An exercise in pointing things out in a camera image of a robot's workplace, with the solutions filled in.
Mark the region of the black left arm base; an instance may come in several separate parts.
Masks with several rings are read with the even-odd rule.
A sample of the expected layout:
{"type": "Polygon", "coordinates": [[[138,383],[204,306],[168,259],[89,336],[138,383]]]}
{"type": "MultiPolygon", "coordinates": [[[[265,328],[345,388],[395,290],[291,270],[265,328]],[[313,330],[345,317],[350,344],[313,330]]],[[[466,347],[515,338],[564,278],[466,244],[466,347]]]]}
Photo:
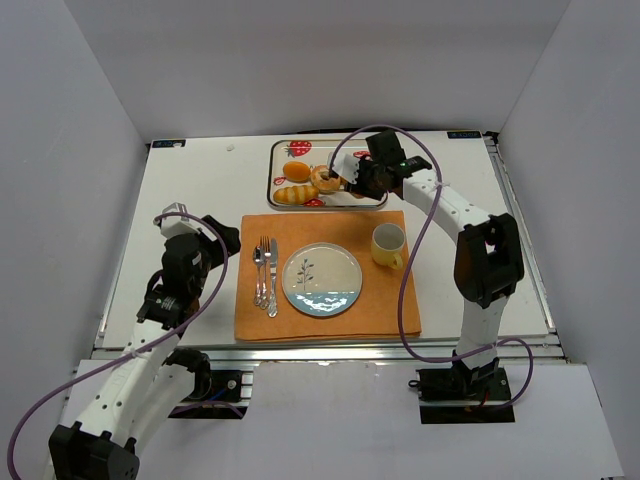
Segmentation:
{"type": "Polygon", "coordinates": [[[169,414],[171,419],[240,420],[248,409],[245,373],[237,369],[213,369],[209,357],[193,349],[176,349],[163,362],[179,365],[192,376],[193,391],[169,414]]]}

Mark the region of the sugared bagel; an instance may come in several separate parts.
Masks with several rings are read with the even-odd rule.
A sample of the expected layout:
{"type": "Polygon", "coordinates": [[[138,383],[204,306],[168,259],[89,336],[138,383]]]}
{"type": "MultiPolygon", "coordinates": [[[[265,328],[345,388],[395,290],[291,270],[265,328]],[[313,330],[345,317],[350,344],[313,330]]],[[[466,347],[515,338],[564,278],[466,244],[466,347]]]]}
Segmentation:
{"type": "Polygon", "coordinates": [[[311,170],[311,184],[322,194],[333,194],[341,187],[339,177],[332,177],[326,165],[318,165],[311,170]]]}

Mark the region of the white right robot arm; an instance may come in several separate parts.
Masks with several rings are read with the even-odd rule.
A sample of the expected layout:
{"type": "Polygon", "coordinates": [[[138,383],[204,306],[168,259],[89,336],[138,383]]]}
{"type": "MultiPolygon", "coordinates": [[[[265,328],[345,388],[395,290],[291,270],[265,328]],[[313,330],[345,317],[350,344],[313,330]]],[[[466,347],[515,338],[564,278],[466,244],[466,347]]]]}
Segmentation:
{"type": "Polygon", "coordinates": [[[367,137],[367,155],[335,151],[327,165],[347,191],[371,199],[395,194],[453,241],[453,278],[464,306],[460,337],[447,362],[455,388],[470,390],[498,370],[502,315],[524,277],[518,225],[511,214],[490,214],[454,190],[429,149],[408,156],[399,141],[403,133],[385,126],[367,137]]]}

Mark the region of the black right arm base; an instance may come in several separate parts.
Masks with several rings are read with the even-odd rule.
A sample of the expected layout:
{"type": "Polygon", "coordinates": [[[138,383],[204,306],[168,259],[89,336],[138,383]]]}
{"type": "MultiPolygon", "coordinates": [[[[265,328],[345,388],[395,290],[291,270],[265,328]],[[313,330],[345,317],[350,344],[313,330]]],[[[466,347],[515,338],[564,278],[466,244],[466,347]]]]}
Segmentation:
{"type": "Polygon", "coordinates": [[[418,396],[423,425],[514,423],[509,380],[499,367],[488,377],[467,384],[456,369],[427,368],[416,371],[408,388],[418,396]]]}

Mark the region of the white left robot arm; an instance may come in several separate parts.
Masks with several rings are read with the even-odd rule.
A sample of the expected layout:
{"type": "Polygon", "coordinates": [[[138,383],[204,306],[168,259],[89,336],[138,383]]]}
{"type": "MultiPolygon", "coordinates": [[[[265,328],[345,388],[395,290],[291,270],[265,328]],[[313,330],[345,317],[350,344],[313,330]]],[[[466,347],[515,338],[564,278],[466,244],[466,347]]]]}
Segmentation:
{"type": "Polygon", "coordinates": [[[178,343],[211,302],[201,297],[210,271],[239,253],[240,232],[179,208],[154,222],[165,239],[161,267],[147,283],[127,347],[85,410],[49,438],[58,479],[135,478],[144,447],[179,403],[213,394],[209,357],[178,343]]]}

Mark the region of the stainless steel tongs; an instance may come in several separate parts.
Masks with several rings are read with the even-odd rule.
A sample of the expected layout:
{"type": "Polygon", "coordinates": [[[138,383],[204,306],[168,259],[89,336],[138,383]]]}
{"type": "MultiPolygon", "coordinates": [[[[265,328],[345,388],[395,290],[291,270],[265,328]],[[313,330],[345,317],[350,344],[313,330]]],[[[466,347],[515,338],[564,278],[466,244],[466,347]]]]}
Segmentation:
{"type": "Polygon", "coordinates": [[[333,194],[338,191],[348,191],[349,183],[340,176],[333,176],[328,170],[321,170],[318,174],[318,189],[321,193],[333,194]]]}

